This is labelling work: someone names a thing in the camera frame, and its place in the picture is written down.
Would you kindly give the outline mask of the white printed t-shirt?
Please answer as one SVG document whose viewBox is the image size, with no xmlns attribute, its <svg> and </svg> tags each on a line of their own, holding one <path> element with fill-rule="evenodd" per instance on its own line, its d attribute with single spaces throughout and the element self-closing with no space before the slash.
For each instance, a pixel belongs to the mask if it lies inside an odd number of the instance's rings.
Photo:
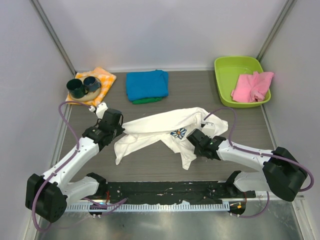
<svg viewBox="0 0 320 240">
<path fill-rule="evenodd" d="M 197 156 L 187 136 L 194 129 L 202 130 L 202 123 L 212 126 L 207 132 L 210 137 L 220 136 L 229 128 L 227 121 L 200 107 L 175 109 L 126 122 L 122 125 L 125 135 L 114 144 L 115 164 L 119 165 L 123 157 L 161 141 L 175 154 L 180 154 L 182 168 L 188 170 Z"/>
</svg>

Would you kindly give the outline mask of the green plastic basin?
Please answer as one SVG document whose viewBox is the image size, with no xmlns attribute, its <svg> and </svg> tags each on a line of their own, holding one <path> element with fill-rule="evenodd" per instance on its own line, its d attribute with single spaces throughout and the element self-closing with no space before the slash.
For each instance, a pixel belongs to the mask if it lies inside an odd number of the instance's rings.
<svg viewBox="0 0 320 240">
<path fill-rule="evenodd" d="M 261 102 L 236 102 L 231 97 L 232 90 L 235 89 L 239 75 L 254 72 L 265 72 L 260 62 L 250 56 L 223 56 L 214 61 L 216 84 L 220 100 L 223 105 L 231 108 L 253 108 L 267 103 L 271 99 L 270 88 Z"/>
</svg>

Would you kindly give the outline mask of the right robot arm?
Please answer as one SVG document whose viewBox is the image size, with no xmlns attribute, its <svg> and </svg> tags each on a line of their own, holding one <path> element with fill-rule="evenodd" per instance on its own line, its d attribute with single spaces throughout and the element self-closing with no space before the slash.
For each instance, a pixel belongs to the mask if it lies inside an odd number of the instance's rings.
<svg viewBox="0 0 320 240">
<path fill-rule="evenodd" d="M 247 191 L 272 192 L 278 198 L 292 202 L 311 174 L 283 147 L 261 150 L 237 145 L 214 136 L 210 138 L 199 129 L 193 130 L 187 139 L 194 146 L 197 156 L 211 160 L 229 161 L 249 167 L 256 172 L 239 172 L 226 184 L 226 193 L 233 198 Z"/>
</svg>

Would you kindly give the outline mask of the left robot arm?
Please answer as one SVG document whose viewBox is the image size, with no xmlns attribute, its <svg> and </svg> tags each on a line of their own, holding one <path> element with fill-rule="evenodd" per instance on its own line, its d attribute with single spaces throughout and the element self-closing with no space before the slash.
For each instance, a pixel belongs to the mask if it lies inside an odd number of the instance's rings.
<svg viewBox="0 0 320 240">
<path fill-rule="evenodd" d="M 102 199 L 107 192 L 107 181 L 96 173 L 71 183 L 75 174 L 104 147 L 121 135 L 123 114 L 108 108 L 96 124 L 87 128 L 74 148 L 42 175 L 33 174 L 27 180 L 25 206 L 34 214 L 56 222 L 66 208 L 85 197 Z"/>
</svg>

